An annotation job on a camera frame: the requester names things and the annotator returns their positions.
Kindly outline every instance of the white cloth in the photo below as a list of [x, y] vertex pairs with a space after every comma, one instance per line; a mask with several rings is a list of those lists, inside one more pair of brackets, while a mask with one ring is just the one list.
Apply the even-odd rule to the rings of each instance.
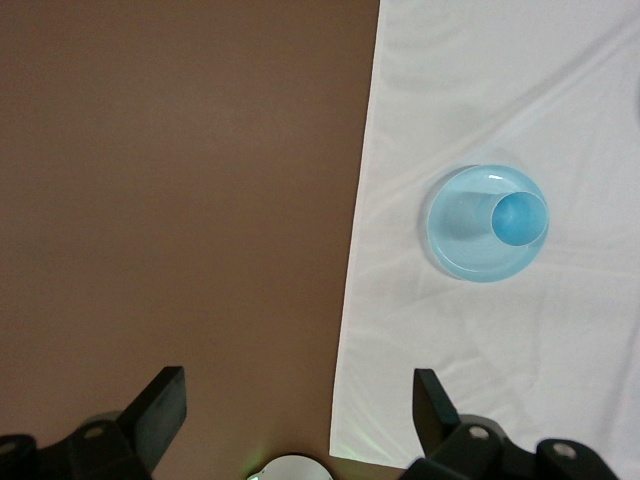
[[[422, 452], [414, 368], [533, 451], [594, 448], [640, 478], [640, 10], [636, 2], [382, 0], [336, 369], [331, 454]], [[429, 187], [513, 157], [550, 211], [515, 277], [450, 278], [418, 234]]]

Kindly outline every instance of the screw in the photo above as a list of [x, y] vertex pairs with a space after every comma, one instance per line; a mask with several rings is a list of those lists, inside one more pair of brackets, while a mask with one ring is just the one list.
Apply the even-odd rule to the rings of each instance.
[[556, 452], [556, 455], [568, 458], [569, 460], [575, 460], [578, 456], [573, 447], [571, 445], [567, 445], [566, 443], [554, 443], [553, 451]]
[[487, 440], [489, 438], [489, 432], [478, 426], [471, 427], [469, 429], [469, 435], [476, 440]]
[[90, 428], [89, 430], [87, 430], [86, 432], [84, 432], [84, 438], [86, 440], [89, 440], [91, 438], [99, 437], [103, 433], [104, 433], [104, 428], [102, 428], [102, 427], [93, 427], [93, 428]]
[[0, 455], [6, 455], [7, 453], [11, 453], [16, 449], [16, 442], [7, 442], [3, 445], [0, 445]]

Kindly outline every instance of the white round object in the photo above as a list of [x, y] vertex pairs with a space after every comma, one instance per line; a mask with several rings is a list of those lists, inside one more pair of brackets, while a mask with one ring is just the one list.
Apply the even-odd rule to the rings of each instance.
[[264, 469], [247, 480], [333, 480], [315, 460], [302, 455], [285, 455], [267, 464]]

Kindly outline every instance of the blue saucer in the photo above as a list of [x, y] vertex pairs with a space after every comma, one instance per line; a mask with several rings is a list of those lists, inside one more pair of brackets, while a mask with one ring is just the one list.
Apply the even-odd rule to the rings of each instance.
[[454, 277], [472, 282], [496, 282], [520, 272], [538, 255], [548, 226], [533, 242], [512, 246], [492, 232], [476, 235], [452, 233], [451, 205], [461, 194], [531, 193], [544, 202], [529, 177], [502, 165], [475, 165], [458, 170], [435, 194], [426, 222], [429, 247], [442, 267]]

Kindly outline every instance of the brown surface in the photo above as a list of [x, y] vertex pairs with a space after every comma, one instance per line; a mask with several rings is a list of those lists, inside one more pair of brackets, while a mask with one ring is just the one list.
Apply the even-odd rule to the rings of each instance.
[[327, 453], [377, 7], [0, 4], [0, 433], [181, 364], [157, 479], [397, 477]]

